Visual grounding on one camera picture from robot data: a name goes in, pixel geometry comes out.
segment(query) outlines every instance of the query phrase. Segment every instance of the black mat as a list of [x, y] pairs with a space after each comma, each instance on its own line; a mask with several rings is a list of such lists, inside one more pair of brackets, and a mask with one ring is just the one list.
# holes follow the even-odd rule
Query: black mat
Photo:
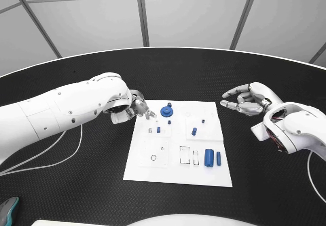
[[[259, 142], [250, 118], [220, 106], [223, 93], [259, 81], [285, 102], [326, 112], [326, 71], [267, 56], [221, 50], [149, 48], [58, 60], [0, 78], [0, 105], [22, 101], [104, 72], [123, 76], [148, 99], [216, 101], [234, 188], [125, 181], [135, 119], [113, 125], [104, 114], [84, 125], [81, 149], [61, 165], [0, 177], [0, 201], [22, 198], [18, 226], [38, 219], [125, 226], [178, 213], [207, 214], [260, 226], [326, 225], [326, 204], [308, 178], [309, 151], [280, 153]], [[61, 161], [79, 146], [81, 128], [24, 167]], [[60, 135], [22, 149], [0, 170], [40, 153]], [[326, 197], [326, 162], [312, 156], [312, 177]]]

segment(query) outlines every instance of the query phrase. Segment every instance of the white paper sheet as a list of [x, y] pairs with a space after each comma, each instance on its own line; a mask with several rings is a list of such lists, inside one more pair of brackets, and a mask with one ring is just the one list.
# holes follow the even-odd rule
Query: white paper sheet
[[[216, 102], [146, 102], [158, 118], [146, 120], [146, 117], [138, 117], [125, 180], [233, 187]], [[169, 102], [174, 115], [165, 118], [161, 109]], [[190, 147], [188, 154], [181, 147]], [[214, 167], [204, 165], [205, 149], [216, 152]], [[221, 152], [221, 166], [217, 165], [217, 151]], [[191, 164], [185, 161], [187, 158], [191, 158]]]

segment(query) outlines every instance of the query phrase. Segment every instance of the cable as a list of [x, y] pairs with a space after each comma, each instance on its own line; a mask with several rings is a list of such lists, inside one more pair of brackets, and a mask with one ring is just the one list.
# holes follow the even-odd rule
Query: cable
[[325, 198], [322, 197], [321, 193], [318, 192], [318, 189], [317, 189], [317, 187], [315, 187], [315, 183], [314, 183], [314, 180], [312, 180], [312, 176], [311, 176], [309, 163], [311, 163], [311, 157], [312, 157], [312, 154], [314, 154], [314, 152], [311, 151], [309, 157], [308, 157], [308, 176], [309, 176], [309, 180], [311, 180], [312, 186], [314, 186], [314, 188], [315, 188], [315, 191], [317, 191], [317, 193], [318, 193], [321, 199], [322, 199], [322, 200], [325, 201], [325, 203], [326, 203]]
[[51, 164], [51, 165], [47, 165], [47, 166], [40, 166], [40, 167], [34, 167], [34, 168], [28, 168], [28, 169], [21, 169], [21, 170], [16, 170], [16, 171], [12, 171], [12, 172], [2, 173], [0, 176], [5, 176], [5, 175], [12, 174], [12, 173], [24, 172], [24, 171], [28, 171], [28, 170], [42, 169], [42, 168], [47, 168], [47, 167], [51, 167], [51, 166], [55, 166], [55, 165], [61, 164], [61, 163], [63, 163], [64, 161], [67, 161], [67, 160], [76, 155], [76, 153], [79, 152], [79, 149], [80, 149], [80, 147], [81, 147], [81, 143], [83, 143], [83, 125], [81, 125], [81, 139], [80, 139], [80, 144], [79, 144], [79, 147], [77, 147], [77, 150], [76, 150], [74, 154], [73, 154], [67, 159], [64, 159], [63, 161], [57, 162], [55, 164]]
[[53, 146], [41, 153], [38, 154], [35, 157], [32, 157], [31, 159], [28, 159], [27, 161], [21, 162], [16, 166], [11, 167], [9, 169], [6, 169], [3, 172], [0, 172], [0, 175], [3, 173], [6, 173], [8, 171], [14, 170], [15, 168], [18, 168], [19, 166], [22, 166], [24, 164], [27, 164], [29, 161], [32, 161], [35, 158], [38, 158], [55, 145], [57, 143], [60, 142], [61, 138], [64, 137], [67, 131], [64, 131], [64, 133], [61, 134], [58, 140], [55, 141], [55, 143], [53, 144]]

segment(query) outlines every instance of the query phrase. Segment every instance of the blue object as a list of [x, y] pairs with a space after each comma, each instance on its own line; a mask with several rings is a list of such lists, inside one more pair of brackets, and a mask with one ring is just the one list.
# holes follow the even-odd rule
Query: blue object
[[217, 164], [221, 166], [221, 152], [217, 152]]
[[19, 197], [12, 197], [0, 205], [0, 226], [12, 226], [18, 214]]
[[213, 149], [205, 150], [205, 166], [214, 167], [214, 150]]
[[169, 107], [169, 106], [164, 107], [162, 108], [162, 116], [168, 118], [172, 115], [174, 115], [174, 109], [172, 109], [172, 107]]
[[197, 132], [198, 132], [198, 128], [194, 128], [194, 129], [192, 129], [192, 135], [194, 135], [194, 136], [197, 135]]

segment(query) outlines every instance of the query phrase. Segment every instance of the robotic hand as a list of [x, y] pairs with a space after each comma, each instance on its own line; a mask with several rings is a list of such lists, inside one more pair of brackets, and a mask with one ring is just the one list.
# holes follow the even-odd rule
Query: robotic hand
[[239, 103], [223, 100], [223, 106], [249, 116], [266, 114], [265, 121], [252, 127], [259, 140], [272, 138], [286, 153], [309, 149], [326, 161], [326, 115], [311, 106], [285, 103], [259, 82], [236, 87], [223, 97], [234, 94], [240, 94]]
[[116, 73], [0, 107], [0, 164], [19, 149], [87, 123], [100, 112], [112, 114], [115, 124], [136, 115], [156, 118], [143, 94], [128, 88]]

